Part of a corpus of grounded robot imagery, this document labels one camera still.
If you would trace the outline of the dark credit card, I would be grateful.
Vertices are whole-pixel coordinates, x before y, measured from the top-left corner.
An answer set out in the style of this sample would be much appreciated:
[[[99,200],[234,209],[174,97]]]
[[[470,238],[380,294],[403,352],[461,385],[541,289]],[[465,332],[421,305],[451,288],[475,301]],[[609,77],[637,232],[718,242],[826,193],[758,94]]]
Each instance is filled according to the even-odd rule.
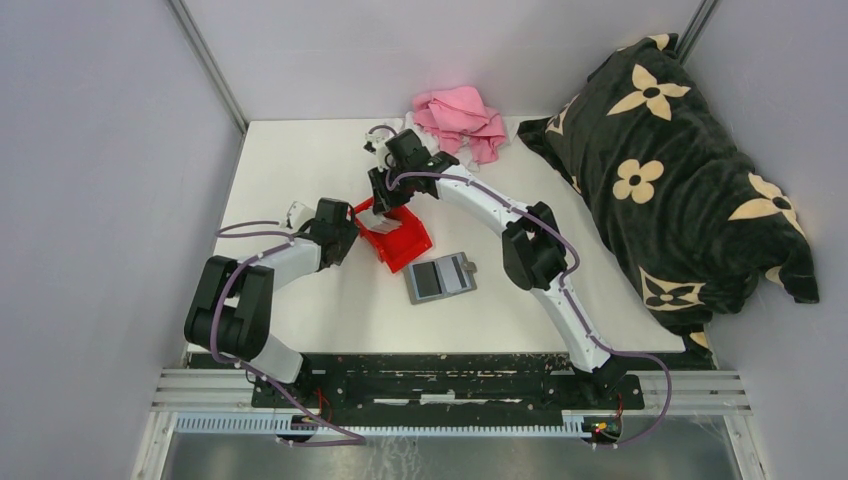
[[[439,270],[435,262],[422,262],[411,266],[417,298],[437,297],[443,294]]]

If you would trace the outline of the red plastic bin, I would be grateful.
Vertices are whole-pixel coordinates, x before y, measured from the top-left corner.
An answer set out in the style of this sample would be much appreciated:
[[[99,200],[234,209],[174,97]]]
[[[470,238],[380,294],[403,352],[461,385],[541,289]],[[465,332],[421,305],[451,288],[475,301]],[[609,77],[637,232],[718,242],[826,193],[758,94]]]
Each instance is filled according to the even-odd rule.
[[[372,213],[373,203],[373,199],[369,198],[354,208],[355,223],[359,228],[360,237],[372,247],[377,259],[385,264],[392,274],[399,272],[433,247],[433,241],[424,224],[406,206],[395,208],[386,214],[387,219],[400,223],[397,229],[387,233],[369,230],[362,223],[362,219]]]

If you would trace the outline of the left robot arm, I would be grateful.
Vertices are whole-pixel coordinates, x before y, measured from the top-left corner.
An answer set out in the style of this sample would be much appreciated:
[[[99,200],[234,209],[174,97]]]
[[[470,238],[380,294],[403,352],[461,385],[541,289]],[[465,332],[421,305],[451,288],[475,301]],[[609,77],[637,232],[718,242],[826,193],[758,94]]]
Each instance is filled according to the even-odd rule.
[[[222,363],[237,364],[263,380],[291,406],[307,404],[314,379],[305,357],[270,332],[274,293],[293,281],[339,265],[359,235],[353,207],[322,198],[315,208],[295,202],[285,221],[248,221],[223,227],[220,239],[277,237],[280,244],[243,259],[210,257],[202,270],[184,337]]]

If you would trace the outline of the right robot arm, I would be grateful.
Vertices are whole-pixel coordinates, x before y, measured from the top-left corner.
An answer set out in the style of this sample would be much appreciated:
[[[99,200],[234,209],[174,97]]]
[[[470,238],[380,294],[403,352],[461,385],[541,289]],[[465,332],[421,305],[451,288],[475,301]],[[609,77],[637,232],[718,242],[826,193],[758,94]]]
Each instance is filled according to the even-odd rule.
[[[507,277],[530,292],[561,335],[575,374],[577,392],[591,408],[602,408],[618,393],[626,374],[606,346],[571,282],[579,255],[560,233],[552,209],[543,202],[514,200],[478,179],[454,156],[432,153],[410,129],[372,128],[364,148],[376,158],[368,172],[375,215],[428,194],[481,222],[501,242]]]

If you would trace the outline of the grey card holder wallet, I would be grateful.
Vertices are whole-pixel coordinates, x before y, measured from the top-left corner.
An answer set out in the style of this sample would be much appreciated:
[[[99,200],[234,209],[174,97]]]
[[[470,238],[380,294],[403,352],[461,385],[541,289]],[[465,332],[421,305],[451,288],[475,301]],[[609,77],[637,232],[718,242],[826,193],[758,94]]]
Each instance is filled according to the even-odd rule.
[[[414,280],[411,275],[411,266],[417,263],[430,261],[435,262],[439,270],[443,294],[437,297],[423,299],[417,298],[414,290]],[[476,290],[476,273],[476,264],[468,259],[465,252],[459,252],[430,260],[416,261],[410,263],[403,269],[407,292],[410,302],[413,305],[442,300]]]

